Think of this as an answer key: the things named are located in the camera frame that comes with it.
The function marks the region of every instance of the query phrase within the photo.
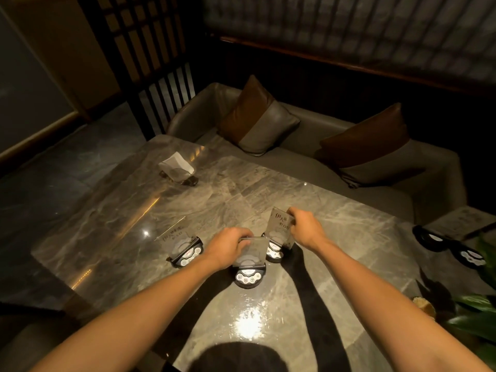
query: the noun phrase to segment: glossy marble tabletop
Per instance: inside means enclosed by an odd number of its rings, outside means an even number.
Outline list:
[[[158,162],[175,151],[195,166],[197,186],[159,175]],[[32,254],[104,311],[176,271],[154,239],[184,215],[207,244],[227,226],[260,234],[273,206],[290,205],[314,212],[350,256],[402,292],[414,293],[419,267],[409,252],[415,247],[412,225],[164,135],[119,164]],[[388,369],[326,267],[300,248],[281,265],[268,262],[263,281],[251,290],[236,286],[227,271],[209,278],[154,351],[182,371]]]

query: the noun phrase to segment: forearm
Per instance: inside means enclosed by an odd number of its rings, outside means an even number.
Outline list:
[[[489,371],[411,300],[335,244],[322,241],[317,253],[397,371]]]
[[[124,372],[155,343],[193,291],[215,271],[199,256],[102,314],[48,354],[32,372]]]

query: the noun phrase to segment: gray section of pillow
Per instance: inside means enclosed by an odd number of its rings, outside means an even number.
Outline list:
[[[273,101],[238,146],[248,154],[260,156],[274,145],[280,135],[300,122],[277,101]]]
[[[341,177],[350,186],[362,187],[393,179],[399,181],[409,173],[416,175],[424,169],[424,157],[415,142],[410,140],[392,153],[361,165],[341,168],[340,171]]]

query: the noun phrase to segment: brown and gray pillow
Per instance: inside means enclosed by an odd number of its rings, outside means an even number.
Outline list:
[[[400,103],[321,140],[320,146],[315,158],[352,188],[391,184],[425,169],[422,153],[401,116]]]
[[[251,75],[236,105],[217,129],[244,152],[260,156],[299,122]]]

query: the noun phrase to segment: right arm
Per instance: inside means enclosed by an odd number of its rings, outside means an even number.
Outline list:
[[[326,237],[311,212],[289,208],[296,241],[326,264],[356,316],[399,372],[491,372],[411,300]]]

